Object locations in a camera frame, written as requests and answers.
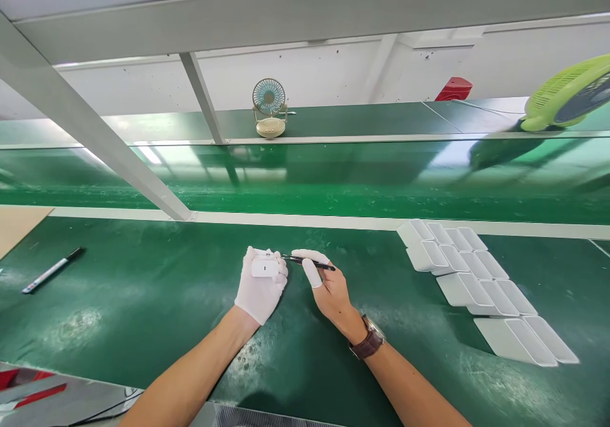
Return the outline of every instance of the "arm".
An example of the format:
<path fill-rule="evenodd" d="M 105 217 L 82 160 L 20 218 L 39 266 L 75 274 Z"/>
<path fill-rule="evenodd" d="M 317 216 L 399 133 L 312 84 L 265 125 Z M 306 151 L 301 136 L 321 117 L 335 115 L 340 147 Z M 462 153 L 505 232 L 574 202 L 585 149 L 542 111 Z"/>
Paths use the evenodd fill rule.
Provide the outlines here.
<path fill-rule="evenodd" d="M 182 427 L 191 424 L 231 360 L 259 328 L 233 306 L 197 346 L 145 390 L 121 427 Z"/>
<path fill-rule="evenodd" d="M 120 427 L 186 427 L 197 416 L 226 367 L 264 325 L 280 300 L 287 282 L 286 262 L 278 258 L 276 278 L 254 278 L 250 266 L 256 252 L 243 258 L 235 306 L 193 349 L 182 356 L 145 390 Z"/>
<path fill-rule="evenodd" d="M 295 250 L 292 255 L 331 264 L 317 251 Z M 352 345 L 367 337 L 360 313 L 349 301 L 348 286 L 340 269 L 317 269 L 311 260 L 303 260 L 303 269 L 320 311 L 339 329 Z M 470 423 L 389 343 L 364 362 L 405 426 L 469 426 Z"/>

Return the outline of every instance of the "tweezers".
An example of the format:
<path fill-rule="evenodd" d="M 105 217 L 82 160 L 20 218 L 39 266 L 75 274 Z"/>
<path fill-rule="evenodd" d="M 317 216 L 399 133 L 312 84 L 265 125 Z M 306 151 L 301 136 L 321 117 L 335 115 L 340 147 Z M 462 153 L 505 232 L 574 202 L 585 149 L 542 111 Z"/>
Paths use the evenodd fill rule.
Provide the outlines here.
<path fill-rule="evenodd" d="M 282 254 L 281 257 L 284 260 L 288 260 L 290 262 L 295 262 L 295 263 L 298 263 L 299 265 L 303 265 L 303 257 L 297 257 L 296 255 L 286 255 L 286 254 Z M 327 269 L 330 271 L 336 270 L 336 268 L 332 265 L 321 264 L 320 262 L 316 262 L 316 261 L 312 261 L 312 262 L 318 268 Z"/>

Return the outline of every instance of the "small white device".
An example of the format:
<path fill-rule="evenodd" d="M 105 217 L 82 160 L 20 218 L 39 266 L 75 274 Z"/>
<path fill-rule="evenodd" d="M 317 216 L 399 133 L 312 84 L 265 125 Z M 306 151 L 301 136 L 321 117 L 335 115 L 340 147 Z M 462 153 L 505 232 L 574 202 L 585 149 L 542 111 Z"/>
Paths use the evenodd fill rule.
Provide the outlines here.
<path fill-rule="evenodd" d="M 255 278 L 272 278 L 280 272 L 278 259 L 273 255 L 271 249 L 263 251 L 255 249 L 256 256 L 252 259 L 252 268 L 250 270 Z"/>

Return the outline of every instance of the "small white fan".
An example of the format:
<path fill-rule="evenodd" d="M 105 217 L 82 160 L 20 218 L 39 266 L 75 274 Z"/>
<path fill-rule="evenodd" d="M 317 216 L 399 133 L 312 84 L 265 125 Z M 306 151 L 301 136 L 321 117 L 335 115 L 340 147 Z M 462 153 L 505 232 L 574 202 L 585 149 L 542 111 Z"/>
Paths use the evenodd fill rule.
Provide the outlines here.
<path fill-rule="evenodd" d="M 288 121 L 288 107 L 286 106 L 286 94 L 279 82 L 275 79 L 265 78 L 254 86 L 252 92 L 254 107 L 254 120 L 256 120 L 256 132 L 265 138 L 275 138 L 286 130 Z M 264 119 L 258 119 L 256 112 L 259 111 Z M 278 119 L 279 112 L 284 113 L 284 119 Z"/>

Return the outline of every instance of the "green fan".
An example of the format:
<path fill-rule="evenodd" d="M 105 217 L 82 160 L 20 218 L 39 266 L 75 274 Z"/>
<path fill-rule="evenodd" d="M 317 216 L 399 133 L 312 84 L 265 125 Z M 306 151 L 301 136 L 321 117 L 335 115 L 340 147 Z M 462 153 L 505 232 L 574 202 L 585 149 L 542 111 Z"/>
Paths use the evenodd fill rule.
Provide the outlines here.
<path fill-rule="evenodd" d="M 286 130 L 288 121 L 288 107 L 286 106 L 286 94 L 279 82 L 275 79 L 265 78 L 254 86 L 252 92 L 254 107 L 254 120 L 256 121 L 256 132 L 265 138 L 275 138 Z M 260 112 L 264 119 L 259 119 L 256 112 Z M 279 112 L 284 113 L 284 119 L 278 119 Z"/>
<path fill-rule="evenodd" d="M 610 54 L 571 66 L 545 82 L 527 100 L 521 128 L 538 132 L 549 125 L 576 125 L 608 102 Z"/>

